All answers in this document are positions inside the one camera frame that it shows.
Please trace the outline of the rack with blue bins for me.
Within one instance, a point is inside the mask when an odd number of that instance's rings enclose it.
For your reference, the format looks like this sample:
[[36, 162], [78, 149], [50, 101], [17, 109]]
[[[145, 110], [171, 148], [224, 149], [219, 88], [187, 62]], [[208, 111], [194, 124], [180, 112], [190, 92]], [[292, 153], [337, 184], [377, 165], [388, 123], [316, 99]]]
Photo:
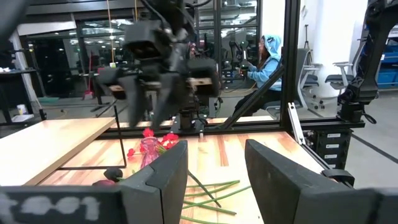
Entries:
[[377, 76], [379, 89], [398, 88], [398, 45], [387, 45]]

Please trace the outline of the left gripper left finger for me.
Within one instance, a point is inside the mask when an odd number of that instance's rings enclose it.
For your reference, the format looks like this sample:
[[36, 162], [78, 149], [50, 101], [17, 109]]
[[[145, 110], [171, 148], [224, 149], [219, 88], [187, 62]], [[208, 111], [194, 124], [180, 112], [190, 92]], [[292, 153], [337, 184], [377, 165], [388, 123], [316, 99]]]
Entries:
[[179, 224], [187, 186], [188, 144], [180, 141], [119, 182], [127, 224]]

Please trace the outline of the orange artificial flower bunch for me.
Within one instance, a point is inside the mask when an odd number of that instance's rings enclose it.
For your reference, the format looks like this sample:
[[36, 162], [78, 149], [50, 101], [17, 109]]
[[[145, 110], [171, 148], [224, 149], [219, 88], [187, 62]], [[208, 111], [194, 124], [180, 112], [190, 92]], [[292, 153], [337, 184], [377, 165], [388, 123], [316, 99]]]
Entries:
[[[150, 128], [145, 128], [142, 132], [142, 135], [144, 136], [144, 139], [142, 139], [142, 140], [145, 140], [150, 137], [155, 137], [154, 131], [151, 130]], [[169, 150], [171, 147], [173, 147], [174, 145], [176, 145], [176, 143], [178, 143], [178, 141], [179, 141], [178, 135], [176, 135], [174, 133], [168, 133], [162, 137], [161, 141], [158, 140], [157, 138], [155, 138], [154, 149], [156, 152], [165, 152], [165, 151]], [[139, 144], [139, 152], [141, 154], [143, 154], [145, 152], [149, 152], [148, 149], [144, 148], [144, 143]], [[136, 153], [136, 150], [133, 148], [130, 148], [128, 150], [127, 157], [130, 159], [135, 153]]]

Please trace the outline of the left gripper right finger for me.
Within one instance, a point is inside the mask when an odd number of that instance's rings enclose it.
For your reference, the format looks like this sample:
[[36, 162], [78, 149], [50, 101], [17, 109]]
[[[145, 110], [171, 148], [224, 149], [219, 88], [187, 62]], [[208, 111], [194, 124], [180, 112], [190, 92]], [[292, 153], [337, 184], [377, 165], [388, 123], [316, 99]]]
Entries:
[[336, 197], [345, 186], [248, 139], [249, 181], [265, 224], [348, 224]]

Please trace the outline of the white round pillar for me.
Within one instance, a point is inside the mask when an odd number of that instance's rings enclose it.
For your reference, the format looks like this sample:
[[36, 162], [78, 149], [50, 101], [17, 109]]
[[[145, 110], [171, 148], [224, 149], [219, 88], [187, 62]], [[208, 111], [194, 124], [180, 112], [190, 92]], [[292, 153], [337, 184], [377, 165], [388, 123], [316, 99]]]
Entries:
[[361, 37], [361, 25], [368, 0], [317, 0], [317, 21], [314, 31], [313, 62], [319, 63], [320, 98], [334, 98], [338, 91], [325, 82], [329, 75], [340, 73], [335, 62], [350, 62], [352, 47]]

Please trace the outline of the grey office chair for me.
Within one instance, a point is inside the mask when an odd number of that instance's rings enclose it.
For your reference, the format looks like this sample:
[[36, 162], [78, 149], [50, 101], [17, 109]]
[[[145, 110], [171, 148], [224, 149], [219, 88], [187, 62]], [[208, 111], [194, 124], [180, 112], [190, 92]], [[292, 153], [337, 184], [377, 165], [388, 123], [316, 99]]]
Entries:
[[[338, 67], [341, 73], [327, 76], [325, 83], [329, 83], [333, 89], [338, 90], [339, 94], [341, 94], [342, 90], [354, 79], [353, 64], [349, 62], [335, 62], [333, 65]], [[351, 75], [346, 73], [346, 67], [351, 69]]]
[[310, 56], [309, 49], [298, 49], [297, 50], [297, 63], [295, 72], [295, 107], [297, 109], [308, 109], [307, 103], [305, 102], [303, 89], [305, 87], [318, 86], [318, 78], [315, 75], [319, 68], [314, 65], [309, 65], [308, 59]]

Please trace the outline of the silver metal bracket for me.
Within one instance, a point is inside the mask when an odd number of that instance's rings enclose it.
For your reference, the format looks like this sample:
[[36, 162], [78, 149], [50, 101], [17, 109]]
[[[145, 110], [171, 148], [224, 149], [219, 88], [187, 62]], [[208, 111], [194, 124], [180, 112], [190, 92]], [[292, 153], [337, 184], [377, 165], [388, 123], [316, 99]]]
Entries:
[[297, 110], [294, 103], [288, 103], [288, 112], [296, 142], [299, 145], [306, 145], [305, 137], [303, 135], [299, 116], [297, 114]]

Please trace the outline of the cream artificial tulip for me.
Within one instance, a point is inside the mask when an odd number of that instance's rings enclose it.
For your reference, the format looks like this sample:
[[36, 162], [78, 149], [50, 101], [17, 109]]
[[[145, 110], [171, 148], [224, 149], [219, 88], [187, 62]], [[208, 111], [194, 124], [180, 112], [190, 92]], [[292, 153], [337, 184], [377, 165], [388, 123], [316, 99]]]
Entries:
[[216, 202], [216, 201], [219, 201], [219, 200], [223, 200], [225, 198], [228, 198], [230, 196], [233, 196], [235, 194], [238, 194], [238, 193], [243, 192], [243, 191], [245, 191], [247, 189], [250, 189], [250, 188], [251, 188], [251, 186], [247, 186], [247, 187], [241, 188], [239, 190], [235, 190], [234, 192], [231, 192], [231, 193], [226, 194], [226, 195], [222, 195], [222, 196], [214, 198], [214, 199], [209, 199], [209, 200], [206, 200], [206, 201], [197, 202], [197, 203], [193, 203], [193, 204], [189, 204], [189, 205], [183, 206], [182, 209], [184, 210], [184, 209], [188, 209], [188, 208], [191, 208], [191, 207], [199, 207], [200, 205], [206, 205], [206, 204], [211, 203], [211, 202]]

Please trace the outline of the black controller box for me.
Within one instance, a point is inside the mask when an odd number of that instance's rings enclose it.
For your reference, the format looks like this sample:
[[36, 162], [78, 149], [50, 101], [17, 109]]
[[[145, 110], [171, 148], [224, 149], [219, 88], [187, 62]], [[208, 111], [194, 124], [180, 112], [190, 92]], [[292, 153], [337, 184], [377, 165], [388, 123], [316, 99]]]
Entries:
[[333, 169], [345, 169], [352, 130], [315, 131], [313, 150]]

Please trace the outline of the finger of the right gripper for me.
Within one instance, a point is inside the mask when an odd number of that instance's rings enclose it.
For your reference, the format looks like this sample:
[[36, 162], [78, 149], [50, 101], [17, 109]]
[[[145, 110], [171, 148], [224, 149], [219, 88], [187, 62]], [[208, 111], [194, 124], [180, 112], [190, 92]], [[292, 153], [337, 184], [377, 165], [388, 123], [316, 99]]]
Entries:
[[134, 76], [126, 77], [124, 91], [127, 96], [129, 125], [136, 126], [148, 107], [146, 83]]
[[187, 102], [190, 88], [179, 74], [165, 74], [160, 78], [160, 89], [152, 120], [152, 127], [158, 128], [165, 120], [179, 111]]

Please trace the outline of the person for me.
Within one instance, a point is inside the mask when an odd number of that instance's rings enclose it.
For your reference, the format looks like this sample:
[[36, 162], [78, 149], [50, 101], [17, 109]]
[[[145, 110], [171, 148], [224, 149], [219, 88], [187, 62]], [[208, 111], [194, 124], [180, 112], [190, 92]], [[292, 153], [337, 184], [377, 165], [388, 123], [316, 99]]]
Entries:
[[[254, 66], [249, 63], [247, 77], [256, 82], [259, 90], [278, 69], [280, 62], [279, 47], [281, 40], [278, 35], [263, 35], [259, 41], [259, 63]], [[281, 100], [282, 79], [278, 79], [259, 99], [253, 104], [243, 116], [252, 116], [262, 109], [267, 103]]]

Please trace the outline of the pink glass vase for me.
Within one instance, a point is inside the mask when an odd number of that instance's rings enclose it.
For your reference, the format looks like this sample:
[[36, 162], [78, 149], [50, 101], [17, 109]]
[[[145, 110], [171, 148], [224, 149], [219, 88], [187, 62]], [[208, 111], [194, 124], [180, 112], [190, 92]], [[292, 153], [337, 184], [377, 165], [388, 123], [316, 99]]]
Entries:
[[156, 160], [159, 156], [158, 140], [155, 137], [146, 137], [141, 140], [142, 162], [141, 169]]

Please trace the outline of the wooden shelf with black legs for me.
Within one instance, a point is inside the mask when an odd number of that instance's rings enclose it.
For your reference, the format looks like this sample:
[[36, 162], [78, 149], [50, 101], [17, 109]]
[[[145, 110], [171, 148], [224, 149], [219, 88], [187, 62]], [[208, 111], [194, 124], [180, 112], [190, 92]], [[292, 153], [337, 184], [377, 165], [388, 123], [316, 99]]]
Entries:
[[64, 164], [116, 125], [114, 117], [45, 120], [0, 139], [0, 186], [37, 185], [57, 170], [101, 170], [106, 166]]

